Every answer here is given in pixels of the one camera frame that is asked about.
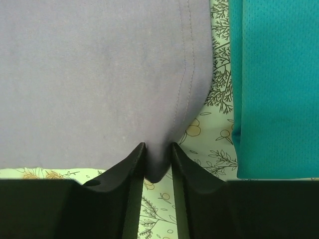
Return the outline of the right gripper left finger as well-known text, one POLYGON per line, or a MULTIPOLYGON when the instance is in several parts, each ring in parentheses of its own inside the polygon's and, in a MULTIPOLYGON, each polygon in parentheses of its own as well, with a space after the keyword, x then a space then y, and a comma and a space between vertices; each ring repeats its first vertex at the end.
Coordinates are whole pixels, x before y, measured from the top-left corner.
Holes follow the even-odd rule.
POLYGON ((2 179, 3 239, 135 239, 138 235, 146 146, 99 176, 2 179))

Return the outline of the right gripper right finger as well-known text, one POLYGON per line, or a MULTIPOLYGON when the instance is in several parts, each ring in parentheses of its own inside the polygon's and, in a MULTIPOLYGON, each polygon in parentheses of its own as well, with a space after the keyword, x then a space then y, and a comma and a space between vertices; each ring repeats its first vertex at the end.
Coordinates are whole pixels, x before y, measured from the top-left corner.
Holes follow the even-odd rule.
POLYGON ((180 239, 316 239, 317 181, 223 181, 171 145, 180 239))

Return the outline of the purple t shirt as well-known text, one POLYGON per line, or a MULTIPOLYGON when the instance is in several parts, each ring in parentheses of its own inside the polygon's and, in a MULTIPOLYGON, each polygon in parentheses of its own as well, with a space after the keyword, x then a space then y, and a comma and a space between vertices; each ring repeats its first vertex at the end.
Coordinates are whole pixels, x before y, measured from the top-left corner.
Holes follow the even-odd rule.
POLYGON ((3 0, 0 166, 108 169, 143 142, 159 182, 212 72, 207 0, 3 0))

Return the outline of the floral patterned table mat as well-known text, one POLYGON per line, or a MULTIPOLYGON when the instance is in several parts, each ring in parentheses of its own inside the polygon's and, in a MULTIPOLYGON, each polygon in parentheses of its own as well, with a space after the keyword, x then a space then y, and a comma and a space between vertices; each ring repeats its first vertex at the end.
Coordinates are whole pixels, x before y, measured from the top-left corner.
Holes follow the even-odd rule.
MULTIPOLYGON (((208 1, 210 4, 213 51, 211 86, 203 107, 197 117, 191 125, 188 126, 183 136, 178 141, 174 141, 169 145, 168 158, 170 166, 164 177, 159 182, 152 183, 144 176, 138 235, 136 239, 179 239, 170 158, 171 145, 173 143, 178 144, 192 161, 223 181, 304 180, 319 182, 319 177, 295 179, 244 179, 237 176, 238 162, 232 139, 234 104, 231 75, 230 0, 208 1)), ((30 173, 30 176, 26 176, 21 180, 69 179, 74 180, 79 184, 86 183, 108 169, 46 169, 43 167, 1 168, 2 171, 19 170, 23 173, 30 173)))

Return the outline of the folded teal t shirt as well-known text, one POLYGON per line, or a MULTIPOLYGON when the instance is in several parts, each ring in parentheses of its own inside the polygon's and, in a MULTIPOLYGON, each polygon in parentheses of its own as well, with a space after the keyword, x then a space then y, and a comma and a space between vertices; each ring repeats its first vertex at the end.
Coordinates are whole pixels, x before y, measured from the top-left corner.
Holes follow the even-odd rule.
POLYGON ((232 132, 244 179, 319 175, 319 3, 229 2, 232 132))

